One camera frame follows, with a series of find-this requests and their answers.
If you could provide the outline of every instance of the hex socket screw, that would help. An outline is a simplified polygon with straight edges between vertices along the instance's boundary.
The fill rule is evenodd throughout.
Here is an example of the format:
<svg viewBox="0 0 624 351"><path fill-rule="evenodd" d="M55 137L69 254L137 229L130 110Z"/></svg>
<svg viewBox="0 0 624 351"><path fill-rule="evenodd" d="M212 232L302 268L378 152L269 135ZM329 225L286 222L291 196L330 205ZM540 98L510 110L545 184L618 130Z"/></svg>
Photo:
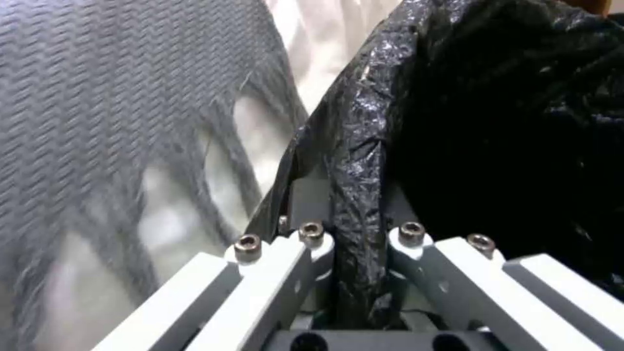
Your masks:
<svg viewBox="0 0 624 351"><path fill-rule="evenodd" d="M399 242L407 247L422 245L425 227L418 222L405 222L399 228Z"/></svg>
<svg viewBox="0 0 624 351"><path fill-rule="evenodd" d="M489 260L493 258L496 243L489 236L475 233L468 235L466 241Z"/></svg>
<svg viewBox="0 0 624 351"><path fill-rule="evenodd" d="M299 240L308 248L313 249L323 244L323 225L318 222L308 222L299 228Z"/></svg>
<svg viewBox="0 0 624 351"><path fill-rule="evenodd" d="M254 262L262 256L262 240L256 234L245 234L234 243L234 256L239 262Z"/></svg>

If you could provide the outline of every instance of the gray knit fabric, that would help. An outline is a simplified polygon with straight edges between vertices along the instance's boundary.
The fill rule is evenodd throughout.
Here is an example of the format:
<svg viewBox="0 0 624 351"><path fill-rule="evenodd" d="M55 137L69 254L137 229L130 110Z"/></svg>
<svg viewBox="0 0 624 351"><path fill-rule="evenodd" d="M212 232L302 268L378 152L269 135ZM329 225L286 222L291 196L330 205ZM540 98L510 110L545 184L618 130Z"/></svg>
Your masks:
<svg viewBox="0 0 624 351"><path fill-rule="evenodd" d="M292 129L305 118L261 0L0 1L0 280L13 306L0 348L33 348L68 230L137 303L155 291L137 236L152 162L172 171L207 232L231 242L197 137L217 138L253 211L260 190L232 119L240 94Z"/></svg>

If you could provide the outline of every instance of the black plastic bag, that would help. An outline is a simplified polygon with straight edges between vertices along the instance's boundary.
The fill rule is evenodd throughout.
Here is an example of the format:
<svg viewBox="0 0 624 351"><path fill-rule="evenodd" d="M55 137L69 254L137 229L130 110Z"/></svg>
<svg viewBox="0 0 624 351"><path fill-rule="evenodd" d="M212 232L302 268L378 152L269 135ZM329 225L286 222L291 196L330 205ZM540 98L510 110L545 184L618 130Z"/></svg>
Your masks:
<svg viewBox="0 0 624 351"><path fill-rule="evenodd" d="M623 43L557 1L404 1L297 133L248 231L270 239L292 180L326 170L342 328L390 323L391 181L434 239L547 252L622 299Z"/></svg>

